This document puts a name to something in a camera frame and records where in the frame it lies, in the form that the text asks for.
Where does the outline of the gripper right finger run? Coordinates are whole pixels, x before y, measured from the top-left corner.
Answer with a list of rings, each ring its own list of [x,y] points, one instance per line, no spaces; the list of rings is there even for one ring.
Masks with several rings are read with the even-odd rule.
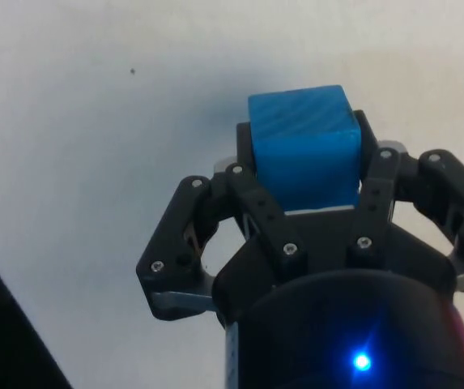
[[[360,195],[347,213],[347,266],[393,271],[437,292],[464,292],[464,164],[436,149],[415,159],[399,143],[378,143],[364,112]],[[393,223],[394,205],[412,203],[452,244],[445,256]]]

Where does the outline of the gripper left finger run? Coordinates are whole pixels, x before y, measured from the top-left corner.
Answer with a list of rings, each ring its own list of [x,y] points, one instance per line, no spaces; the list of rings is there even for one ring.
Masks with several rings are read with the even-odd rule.
[[[309,254],[295,226],[256,178],[251,125],[236,127],[236,160],[212,178],[178,185],[136,273],[153,316],[173,321],[216,313],[232,323],[276,287],[304,276]],[[217,276],[202,265],[219,223],[234,219],[245,244]]]

